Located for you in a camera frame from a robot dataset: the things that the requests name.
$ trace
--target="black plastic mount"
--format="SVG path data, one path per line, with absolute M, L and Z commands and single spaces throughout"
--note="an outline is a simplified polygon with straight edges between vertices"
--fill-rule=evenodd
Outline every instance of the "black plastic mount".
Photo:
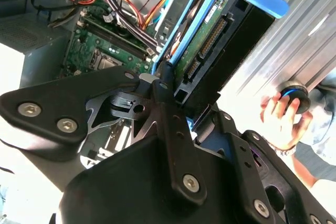
M 212 38 L 213 34 L 217 34 L 218 24 L 223 21 L 224 27 L 217 37 Z M 216 103 L 220 97 L 219 91 L 273 21 L 273 17 L 246 0 L 227 0 L 221 17 L 209 34 L 213 39 L 211 47 L 205 55 L 200 56 L 198 52 L 195 59 L 191 60 L 191 64 L 197 62 L 198 65 L 190 78 L 186 77 L 190 69 L 186 67 L 185 78 L 175 82 L 175 99 L 188 118 L 198 121 L 206 107 Z
M 22 115 L 18 108 L 24 103 L 37 105 L 41 112 Z M 132 119 L 133 142 L 157 136 L 174 192 L 197 205 L 206 199 L 186 117 L 177 108 L 172 86 L 160 79 L 148 83 L 124 67 L 104 69 L 4 94 L 0 115 L 12 133 L 21 133 L 21 137 L 1 137 L 4 142 L 52 161 L 75 158 L 88 133 L 95 129 L 120 117 Z M 72 120 L 77 129 L 71 133 L 60 130 L 62 119 Z M 185 174 L 197 178 L 197 194 L 184 186 Z
M 249 202 L 259 197 L 265 205 L 272 206 L 276 221 L 270 223 L 311 223 L 311 216 L 321 223 L 331 220 L 328 212 L 257 132 L 239 134 L 231 116 L 218 108 L 212 108 L 195 131 L 200 136 L 201 147 L 223 152 L 234 165 L 238 180 L 233 183 L 239 184 L 238 195 L 246 212 L 253 213 Z
M 170 68 L 162 68 L 161 79 L 144 81 L 113 67 L 0 97 L 0 115 L 8 125 L 2 140 L 52 161 L 75 157 L 98 127 L 118 117 L 133 120 L 133 144 L 70 183 L 60 205 L 63 223 L 332 219 L 260 135 L 240 136 L 230 115 L 211 109 L 196 128 L 203 148 L 195 146 L 174 99 Z M 39 113 L 27 116 L 23 103 L 35 104 Z M 75 122 L 76 130 L 61 131 L 61 119 Z M 3 138 L 8 129 L 11 134 Z

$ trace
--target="hand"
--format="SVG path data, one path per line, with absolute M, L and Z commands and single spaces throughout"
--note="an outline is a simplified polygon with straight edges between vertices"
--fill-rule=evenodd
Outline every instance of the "hand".
M 307 111 L 302 114 L 299 123 L 294 124 L 295 114 L 299 108 L 300 100 L 295 98 L 288 106 L 289 96 L 280 98 L 277 93 L 268 103 L 261 105 L 260 118 L 265 126 L 264 137 L 266 140 L 280 150 L 289 150 L 294 147 L 302 138 L 313 118 Z

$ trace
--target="black wire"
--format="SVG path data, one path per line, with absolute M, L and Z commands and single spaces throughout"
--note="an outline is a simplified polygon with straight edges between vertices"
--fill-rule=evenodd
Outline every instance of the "black wire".
M 129 22 L 125 16 L 123 15 L 121 8 L 117 2 L 117 0 L 106 0 L 109 6 L 112 8 L 114 12 L 119 16 L 120 20 L 123 22 L 127 30 L 137 39 L 142 41 L 145 45 L 156 51 L 157 42 L 151 36 L 149 36 L 145 31 L 143 31 L 140 27 L 135 27 L 131 22 Z
M 63 22 L 64 20 L 67 20 L 68 18 L 70 18 L 70 17 L 72 17 L 72 16 L 75 16 L 75 15 L 78 13 L 78 10 L 79 10 L 79 7 L 74 8 L 68 15 L 66 15 L 66 16 L 63 17 L 63 18 L 58 18 L 58 19 L 54 20 L 54 21 L 52 22 L 52 24 L 54 24 L 54 23 L 58 24 L 58 23 L 60 23 L 60 22 Z
M 48 12 L 56 12 L 59 10 L 69 10 L 69 9 L 73 9 L 75 8 L 77 5 L 65 5 L 65 6 L 58 6 L 58 7 L 45 7 L 42 5 L 36 6 L 35 5 L 35 0 L 30 0 L 31 5 L 33 6 L 33 8 L 35 8 L 36 10 L 38 10 L 39 12 L 44 10 L 44 11 L 48 11 Z

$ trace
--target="metal screw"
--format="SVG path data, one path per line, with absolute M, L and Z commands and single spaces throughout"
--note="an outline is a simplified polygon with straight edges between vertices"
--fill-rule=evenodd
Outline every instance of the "metal screw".
M 69 118 L 63 118 L 57 122 L 57 127 L 65 133 L 72 133 L 77 129 L 77 123 Z
M 164 84 L 163 82 L 160 82 L 160 86 L 163 87 L 164 89 L 168 89 L 167 85 Z
M 28 116 L 30 118 L 38 116 L 41 113 L 41 108 L 38 105 L 31 102 L 21 104 L 17 108 L 17 110 L 21 115 Z
M 191 192 L 196 193 L 198 192 L 200 189 L 200 185 L 198 183 L 198 180 L 190 174 L 186 174 L 183 177 L 183 185 Z
M 254 201 L 254 207 L 261 216 L 263 216 L 265 218 L 269 217 L 268 208 L 266 207 L 266 205 L 261 200 L 256 199 Z
M 134 79 L 134 76 L 131 73 L 125 73 L 125 76 L 130 79 Z
M 310 215 L 310 219 L 314 224 L 321 224 L 321 222 L 315 215 Z
M 258 136 L 257 134 L 252 133 L 252 136 L 253 136 L 253 138 L 254 138 L 255 140 L 260 140 L 260 138 L 259 138 L 259 136 Z
M 228 114 L 224 113 L 224 117 L 228 120 L 231 120 L 231 116 L 229 116 Z

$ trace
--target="black plastic bracket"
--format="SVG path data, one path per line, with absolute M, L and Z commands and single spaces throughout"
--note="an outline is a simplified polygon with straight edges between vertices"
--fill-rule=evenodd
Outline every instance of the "black plastic bracket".
M 99 112 L 106 111 L 104 101 L 119 92 L 134 91 L 139 83 L 135 73 L 114 67 L 6 93 L 0 97 L 0 115 L 6 123 L 0 138 L 46 159 L 67 161 L 77 155 L 88 132 L 102 123 L 97 119 Z M 18 108 L 24 103 L 37 105 L 40 113 L 20 113 Z M 76 130 L 61 131 L 57 123 L 62 119 L 71 119 Z M 108 125 L 118 118 L 104 119 Z
M 262 182 L 265 188 L 276 187 L 281 192 L 288 223 L 311 223 L 312 215 L 321 223 L 330 221 L 329 213 L 310 194 L 261 135 L 255 131 L 246 131 L 241 137 L 268 166 L 270 172 L 264 176 Z
M 151 97 L 153 104 L 149 117 L 144 122 L 133 121 L 133 143 L 157 135 L 163 146 L 163 155 L 167 157 L 173 190 L 188 201 L 201 205 L 207 190 L 186 117 L 176 106 L 173 90 L 161 80 L 153 81 Z M 185 186 L 185 175 L 192 175 L 197 180 L 197 191 Z

